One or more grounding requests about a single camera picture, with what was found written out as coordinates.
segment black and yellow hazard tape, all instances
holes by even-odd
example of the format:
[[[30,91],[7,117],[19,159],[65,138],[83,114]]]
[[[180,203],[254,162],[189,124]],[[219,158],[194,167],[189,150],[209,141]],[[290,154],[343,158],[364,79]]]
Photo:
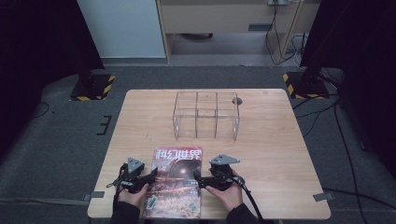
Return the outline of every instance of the black and yellow hazard tape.
[[[105,100],[107,98],[107,95],[111,89],[111,86],[113,85],[114,78],[116,76],[96,76],[96,77],[105,77],[105,80],[101,80],[101,89],[99,90],[99,93],[96,93],[95,95],[88,95],[86,92],[82,94],[72,94],[70,95],[70,101],[90,101],[90,100]]]
[[[290,82],[288,74],[283,74],[283,80],[285,81],[286,87],[288,88],[291,99],[309,99],[309,98],[326,99],[327,98],[326,96],[322,96],[319,94],[297,94],[295,92],[295,89],[293,88],[293,85]]]

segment hand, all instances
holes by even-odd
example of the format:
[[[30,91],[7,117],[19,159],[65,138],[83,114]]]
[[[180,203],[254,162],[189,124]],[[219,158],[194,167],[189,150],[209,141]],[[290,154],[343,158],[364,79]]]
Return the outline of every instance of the hand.
[[[210,186],[206,186],[205,189],[215,195],[228,212],[231,212],[231,210],[243,203],[242,189],[236,183],[232,183],[231,186],[224,191]]]
[[[120,195],[119,195],[119,202],[129,203],[129,204],[132,204],[132,205],[138,207],[140,204],[140,200],[142,200],[142,198],[146,195],[148,188],[149,188],[149,184],[146,184],[145,186],[143,186],[143,188],[140,191],[133,194],[121,187]]]

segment metal bracket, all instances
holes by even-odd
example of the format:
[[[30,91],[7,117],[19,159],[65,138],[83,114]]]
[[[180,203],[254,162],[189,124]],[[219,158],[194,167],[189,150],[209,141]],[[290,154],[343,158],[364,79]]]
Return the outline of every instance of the metal bracket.
[[[231,163],[238,163],[240,160],[224,155],[224,154],[219,154],[216,158],[212,159],[209,163],[210,164],[215,164],[215,165],[227,165]]]

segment wooden table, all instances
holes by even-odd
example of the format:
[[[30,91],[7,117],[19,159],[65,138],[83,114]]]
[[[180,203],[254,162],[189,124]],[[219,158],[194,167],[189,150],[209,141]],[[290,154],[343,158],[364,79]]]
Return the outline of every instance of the wooden table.
[[[316,202],[322,193],[315,168],[283,90],[188,90],[236,92],[240,124],[236,141],[218,138],[179,137],[173,131],[172,116],[178,91],[128,91],[120,111],[95,191],[104,198],[92,198],[89,217],[111,217],[114,188],[107,189],[128,157],[146,164],[142,175],[150,172],[154,148],[159,146],[203,148],[202,176],[210,176],[209,161],[226,154],[241,162],[231,164],[245,178],[247,187],[264,218],[326,219],[331,215],[327,201]],[[244,202],[254,213],[248,197]],[[225,218],[220,202],[202,190],[202,219]]]

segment white cabinet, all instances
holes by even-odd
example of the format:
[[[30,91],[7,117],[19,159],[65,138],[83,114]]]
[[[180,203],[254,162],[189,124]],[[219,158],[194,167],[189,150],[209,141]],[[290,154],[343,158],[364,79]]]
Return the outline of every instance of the white cabinet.
[[[155,0],[78,0],[101,58],[165,58]]]

